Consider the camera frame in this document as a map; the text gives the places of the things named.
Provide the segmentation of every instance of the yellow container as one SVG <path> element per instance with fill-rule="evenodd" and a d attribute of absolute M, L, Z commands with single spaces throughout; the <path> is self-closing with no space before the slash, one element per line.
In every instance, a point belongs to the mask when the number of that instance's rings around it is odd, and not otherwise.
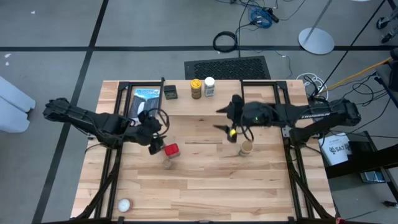
<path fill-rule="evenodd" d="M 192 98 L 196 100 L 201 98 L 201 81 L 199 79 L 194 79 L 191 81 L 191 92 Z"/>

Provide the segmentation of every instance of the wooden tabletop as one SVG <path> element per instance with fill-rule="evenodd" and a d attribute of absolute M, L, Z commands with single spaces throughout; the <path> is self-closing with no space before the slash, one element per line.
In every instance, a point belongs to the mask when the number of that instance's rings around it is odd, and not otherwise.
<path fill-rule="evenodd" d="M 97 113 L 113 112 L 118 84 L 118 81 L 103 82 Z M 239 81 L 217 80 L 215 95 L 207 98 L 202 93 L 199 100 L 191 97 L 189 80 L 166 80 L 164 85 L 176 85 L 178 93 L 177 100 L 166 100 L 164 96 L 162 99 L 162 109 L 170 116 L 165 143 L 177 143 L 181 155 L 172 159 L 171 169 L 166 170 L 162 165 L 167 158 L 163 151 L 150 156 L 147 147 L 125 143 L 113 220 L 118 216 L 126 220 L 163 221 L 283 221 L 288 216 L 295 217 L 280 128 L 253 128 L 254 150 L 247 157 L 238 156 L 243 136 L 239 135 L 238 142 L 231 144 L 225 133 L 213 128 L 213 124 L 231 124 L 225 114 L 215 111 L 228 105 L 233 94 L 241 94 Z M 287 85 L 293 105 L 308 103 L 302 81 L 287 80 Z M 275 102 L 271 87 L 245 86 L 244 90 L 246 102 Z M 310 119 L 300 120 L 297 126 L 311 122 Z M 90 141 L 88 146 L 97 143 Z M 308 145 L 319 149 L 316 140 L 310 140 Z M 105 148 L 96 146 L 86 153 L 71 217 L 81 213 L 97 192 L 105 152 Z M 320 154 L 303 148 L 302 156 L 309 189 L 334 215 Z M 305 216 L 300 190 L 299 195 Z M 133 203 L 126 213 L 117 209 L 122 198 Z M 107 205 L 103 204 L 102 216 Z"/>

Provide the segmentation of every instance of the small white object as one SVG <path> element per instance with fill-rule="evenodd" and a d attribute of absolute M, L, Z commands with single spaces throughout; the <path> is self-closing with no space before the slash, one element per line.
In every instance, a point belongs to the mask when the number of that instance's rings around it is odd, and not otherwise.
<path fill-rule="evenodd" d="M 126 212 L 130 209 L 130 201 L 126 198 L 119 201 L 118 209 L 120 212 Z"/>
<path fill-rule="evenodd" d="M 215 82 L 214 78 L 205 78 L 205 96 L 214 96 Z"/>

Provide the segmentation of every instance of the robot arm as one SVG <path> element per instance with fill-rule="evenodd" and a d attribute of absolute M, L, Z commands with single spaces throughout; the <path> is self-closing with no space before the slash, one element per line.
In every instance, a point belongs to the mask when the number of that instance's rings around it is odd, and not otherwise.
<path fill-rule="evenodd" d="M 117 149 L 123 142 L 136 142 L 142 146 L 150 145 L 150 154 L 155 154 L 162 149 L 163 138 L 157 134 L 162 125 L 149 116 L 149 111 L 143 111 L 138 115 L 140 124 L 131 126 L 133 120 L 118 114 L 101 113 L 84 110 L 72 106 L 65 98 L 50 100 L 45 105 L 44 118 L 50 121 L 68 122 L 80 131 L 93 134 L 104 146 Z M 165 125 L 169 126 L 169 117 L 166 115 Z"/>
<path fill-rule="evenodd" d="M 252 126 L 278 126 L 289 128 L 292 144 L 306 142 L 314 134 L 322 133 L 337 125 L 355 126 L 361 121 L 361 116 L 354 103 L 346 99 L 335 100 L 330 103 L 317 105 L 294 106 L 287 104 L 272 104 L 250 102 L 244 103 L 239 95 L 233 95 L 232 101 L 225 108 L 218 110 L 226 113 L 227 118 L 233 121 L 232 127 L 218 126 L 227 132 L 228 140 L 236 142 L 236 131 L 240 126 L 245 138 L 253 141 Z M 305 128 L 295 128 L 294 124 L 299 119 L 323 118 Z"/>

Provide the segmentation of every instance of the concrete floor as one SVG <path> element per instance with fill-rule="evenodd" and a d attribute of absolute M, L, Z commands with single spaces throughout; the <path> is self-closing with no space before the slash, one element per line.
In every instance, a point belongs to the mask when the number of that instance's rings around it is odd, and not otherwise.
<path fill-rule="evenodd" d="M 298 33 L 313 25 L 327 0 L 307 0 L 288 21 L 274 24 L 270 29 L 254 32 L 243 30 L 242 45 L 298 46 Z M 280 18 L 288 17 L 301 0 L 279 1 L 274 12 Z M 31 223 L 37 207 L 50 163 L 62 129 L 62 124 L 42 117 L 49 99 L 71 98 L 86 52 L 18 52 L 4 47 L 86 47 L 100 11 L 101 0 L 0 0 L 0 75 L 27 93 L 37 102 L 30 114 L 30 127 L 21 134 L 0 133 L 0 223 Z M 266 6 L 274 1 L 265 0 Z M 324 15 L 319 28 L 327 30 L 336 45 L 348 46 L 376 10 L 380 1 L 354 2 L 335 0 Z M 214 36 L 224 30 L 234 31 L 238 26 L 242 6 L 223 4 L 214 0 L 113 0 L 106 9 L 96 46 L 209 46 Z M 354 45 L 380 45 L 381 35 L 375 23 L 389 14 L 386 2 Z M 221 43 L 231 43 L 228 38 Z M 398 38 L 389 45 L 398 45 Z M 293 77 L 316 73 L 325 79 L 334 69 L 343 51 L 317 56 L 303 50 L 280 51 L 291 58 Z M 288 61 L 269 50 L 261 53 L 242 52 L 242 56 L 264 55 L 271 77 L 283 79 L 289 75 Z M 94 110 L 103 80 L 157 80 L 184 79 L 183 62 L 212 58 L 237 57 L 237 52 L 218 54 L 215 51 L 135 51 L 93 52 L 83 82 L 78 106 Z M 334 72 L 328 84 L 338 82 L 389 56 L 386 51 L 349 51 Z M 369 85 L 381 89 L 375 81 Z M 338 99 L 350 90 L 345 86 L 330 93 L 330 100 Z M 363 95 L 352 93 L 347 98 L 359 103 Z M 377 117 L 387 97 L 366 108 L 359 107 L 363 123 Z M 359 131 L 370 134 L 396 136 L 397 108 L 391 103 L 383 117 Z M 339 128 L 350 131 L 350 128 Z M 380 149 L 391 146 L 398 139 L 374 138 Z M 70 217 L 76 187 L 83 163 L 87 139 L 71 128 L 62 154 L 57 176 L 45 209 L 43 222 L 67 220 Z M 398 179 L 398 171 L 392 170 Z M 377 210 L 353 220 L 398 223 L 398 210 L 381 205 L 394 200 L 386 184 L 362 184 L 355 175 L 331 179 L 333 199 L 343 218 Z"/>

